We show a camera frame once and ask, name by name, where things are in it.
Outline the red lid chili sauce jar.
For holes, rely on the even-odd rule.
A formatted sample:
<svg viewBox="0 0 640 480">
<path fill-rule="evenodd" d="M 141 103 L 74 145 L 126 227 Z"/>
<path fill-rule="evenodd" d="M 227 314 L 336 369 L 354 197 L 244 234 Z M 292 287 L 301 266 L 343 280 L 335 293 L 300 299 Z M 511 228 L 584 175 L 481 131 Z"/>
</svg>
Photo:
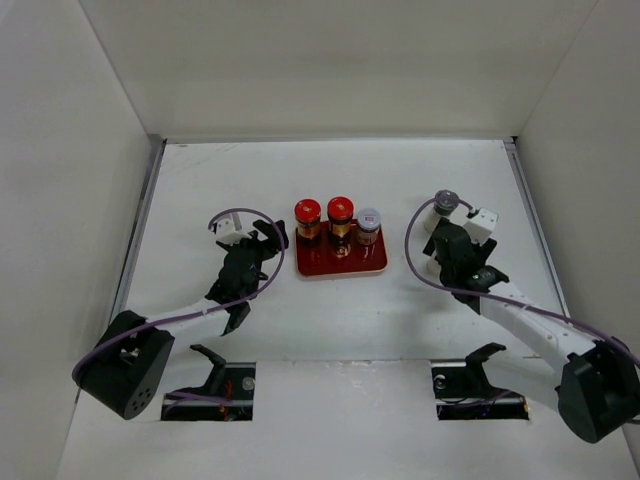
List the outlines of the red lid chili sauce jar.
<svg viewBox="0 0 640 480">
<path fill-rule="evenodd" d="M 310 198 L 302 199 L 294 207 L 296 237 L 307 245 L 318 241 L 321 231 L 321 206 Z"/>
</svg>

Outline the clear cap salt grinder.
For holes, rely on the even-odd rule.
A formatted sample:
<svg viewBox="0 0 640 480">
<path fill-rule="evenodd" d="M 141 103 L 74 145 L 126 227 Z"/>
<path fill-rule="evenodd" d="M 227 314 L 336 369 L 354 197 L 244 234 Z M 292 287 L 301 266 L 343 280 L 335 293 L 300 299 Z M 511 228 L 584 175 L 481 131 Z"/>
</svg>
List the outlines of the clear cap salt grinder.
<svg viewBox="0 0 640 480">
<path fill-rule="evenodd" d="M 426 209 L 424 229 L 431 234 L 441 219 L 448 219 L 459 206 L 459 196 L 451 190 L 439 190 L 434 202 Z"/>
</svg>

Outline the red lid brown sauce bottle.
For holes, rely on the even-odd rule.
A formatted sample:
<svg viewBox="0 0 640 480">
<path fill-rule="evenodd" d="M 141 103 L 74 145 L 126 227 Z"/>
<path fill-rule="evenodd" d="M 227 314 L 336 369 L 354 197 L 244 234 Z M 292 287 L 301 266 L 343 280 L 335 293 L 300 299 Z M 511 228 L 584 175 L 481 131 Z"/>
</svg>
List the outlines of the red lid brown sauce bottle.
<svg viewBox="0 0 640 480">
<path fill-rule="evenodd" d="M 338 258 L 344 258 L 350 253 L 353 214 L 353 203 L 347 197 L 337 196 L 328 202 L 329 243 L 334 255 Z"/>
</svg>

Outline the white lid condiment jar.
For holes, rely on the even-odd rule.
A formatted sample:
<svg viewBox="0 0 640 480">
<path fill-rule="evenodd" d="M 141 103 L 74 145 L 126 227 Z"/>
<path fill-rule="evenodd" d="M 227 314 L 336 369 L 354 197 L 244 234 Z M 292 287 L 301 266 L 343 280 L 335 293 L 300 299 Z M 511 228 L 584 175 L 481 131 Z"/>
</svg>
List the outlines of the white lid condiment jar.
<svg viewBox="0 0 640 480">
<path fill-rule="evenodd" d="M 363 208 L 356 218 L 356 241 L 362 246 L 376 243 L 381 228 L 381 214 L 374 208 Z"/>
</svg>

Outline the black cap white shaker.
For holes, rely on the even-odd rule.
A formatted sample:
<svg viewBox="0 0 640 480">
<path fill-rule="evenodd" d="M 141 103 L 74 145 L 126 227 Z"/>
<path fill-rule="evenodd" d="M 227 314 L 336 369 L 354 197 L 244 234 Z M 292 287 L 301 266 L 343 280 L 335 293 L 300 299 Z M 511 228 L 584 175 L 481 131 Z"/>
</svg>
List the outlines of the black cap white shaker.
<svg viewBox="0 0 640 480">
<path fill-rule="evenodd" d="M 427 261 L 427 270 L 431 275 L 434 275 L 434 276 L 437 276 L 440 274 L 441 266 L 435 255 L 432 255 Z"/>
</svg>

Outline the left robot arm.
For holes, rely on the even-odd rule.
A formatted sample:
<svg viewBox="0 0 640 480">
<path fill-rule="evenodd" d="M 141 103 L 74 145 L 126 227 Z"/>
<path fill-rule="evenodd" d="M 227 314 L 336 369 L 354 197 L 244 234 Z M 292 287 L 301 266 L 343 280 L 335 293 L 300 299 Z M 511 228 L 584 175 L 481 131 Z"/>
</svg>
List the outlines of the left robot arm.
<svg viewBox="0 0 640 480">
<path fill-rule="evenodd" d="M 132 310 L 118 313 L 93 349 L 74 367 L 78 388 L 124 420 L 140 415 L 162 389 L 172 353 L 188 348 L 208 355 L 199 339 L 226 336 L 239 328 L 250 303 L 274 281 L 263 270 L 271 259 L 282 261 L 289 247 L 286 224 L 257 212 L 253 228 L 244 232 L 233 221 L 223 232 L 223 217 L 209 223 L 225 256 L 212 287 L 195 304 L 158 318 Z"/>
</svg>

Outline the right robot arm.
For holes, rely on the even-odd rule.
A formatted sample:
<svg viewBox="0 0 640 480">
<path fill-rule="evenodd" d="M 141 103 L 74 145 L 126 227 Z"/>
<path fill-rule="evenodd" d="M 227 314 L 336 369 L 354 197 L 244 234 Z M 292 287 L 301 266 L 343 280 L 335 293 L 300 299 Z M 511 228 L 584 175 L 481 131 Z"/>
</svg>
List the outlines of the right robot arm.
<svg viewBox="0 0 640 480">
<path fill-rule="evenodd" d="M 624 343 L 532 303 L 488 264 L 497 243 L 479 244 L 468 230 L 441 219 L 423 250 L 439 267 L 439 286 L 476 314 L 527 345 L 552 369 L 551 404 L 588 443 L 639 419 L 639 359 Z"/>
</svg>

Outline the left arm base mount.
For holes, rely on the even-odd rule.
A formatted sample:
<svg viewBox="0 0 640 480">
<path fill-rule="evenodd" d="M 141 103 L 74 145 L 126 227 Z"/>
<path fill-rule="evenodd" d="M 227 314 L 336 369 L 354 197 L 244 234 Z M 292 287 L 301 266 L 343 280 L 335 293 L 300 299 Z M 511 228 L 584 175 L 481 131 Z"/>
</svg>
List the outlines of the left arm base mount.
<svg viewBox="0 0 640 480">
<path fill-rule="evenodd" d="M 252 421 L 256 388 L 255 363 L 228 362 L 213 350 L 194 344 L 190 349 L 211 364 L 201 385 L 172 388 L 164 394 L 160 420 L 165 422 Z"/>
</svg>

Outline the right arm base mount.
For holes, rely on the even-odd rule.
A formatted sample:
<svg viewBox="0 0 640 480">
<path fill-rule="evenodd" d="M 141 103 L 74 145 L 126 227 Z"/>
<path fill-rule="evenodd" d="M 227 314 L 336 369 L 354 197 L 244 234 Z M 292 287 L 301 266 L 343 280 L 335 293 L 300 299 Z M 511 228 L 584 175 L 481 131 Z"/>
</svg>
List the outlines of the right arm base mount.
<svg viewBox="0 0 640 480">
<path fill-rule="evenodd" d="M 529 420 L 526 399 L 490 384 L 484 363 L 504 345 L 491 342 L 463 359 L 435 360 L 431 378 L 440 421 Z"/>
</svg>

